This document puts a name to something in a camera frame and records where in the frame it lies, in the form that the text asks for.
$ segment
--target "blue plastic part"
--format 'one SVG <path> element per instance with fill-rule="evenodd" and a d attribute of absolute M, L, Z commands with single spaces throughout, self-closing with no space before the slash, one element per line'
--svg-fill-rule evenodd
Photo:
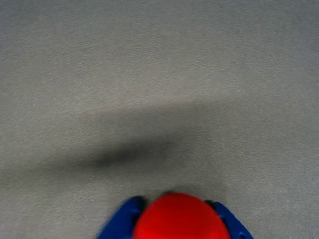
<path fill-rule="evenodd" d="M 106 222 L 96 239 L 131 239 L 136 221 L 145 207 L 143 197 L 128 199 Z"/>
<path fill-rule="evenodd" d="M 244 225 L 222 203 L 208 201 L 208 204 L 225 223 L 231 239 L 254 239 Z"/>

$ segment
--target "red dome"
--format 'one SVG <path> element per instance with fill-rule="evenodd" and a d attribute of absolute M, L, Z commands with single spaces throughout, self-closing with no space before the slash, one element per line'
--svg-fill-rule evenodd
<path fill-rule="evenodd" d="M 220 217 L 204 201 L 170 193 L 146 208 L 133 239 L 229 239 L 229 234 Z"/>

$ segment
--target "gray carpet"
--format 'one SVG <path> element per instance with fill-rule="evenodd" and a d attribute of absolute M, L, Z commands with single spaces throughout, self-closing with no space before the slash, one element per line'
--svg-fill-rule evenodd
<path fill-rule="evenodd" d="M 120 202 L 220 201 L 318 238 L 307 0 L 0 0 L 0 238 L 89 239 Z"/>

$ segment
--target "red plastic object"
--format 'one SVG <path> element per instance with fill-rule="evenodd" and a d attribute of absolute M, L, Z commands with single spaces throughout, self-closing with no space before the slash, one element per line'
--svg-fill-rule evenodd
<path fill-rule="evenodd" d="M 226 226 L 204 201 L 182 193 L 166 194 L 139 218 L 133 239 L 229 239 Z"/>

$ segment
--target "gray surface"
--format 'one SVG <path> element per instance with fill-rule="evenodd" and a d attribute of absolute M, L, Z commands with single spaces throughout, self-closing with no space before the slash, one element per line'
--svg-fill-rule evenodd
<path fill-rule="evenodd" d="M 1 0 L 0 238 L 87 239 L 135 194 L 315 238 L 306 0 Z"/>

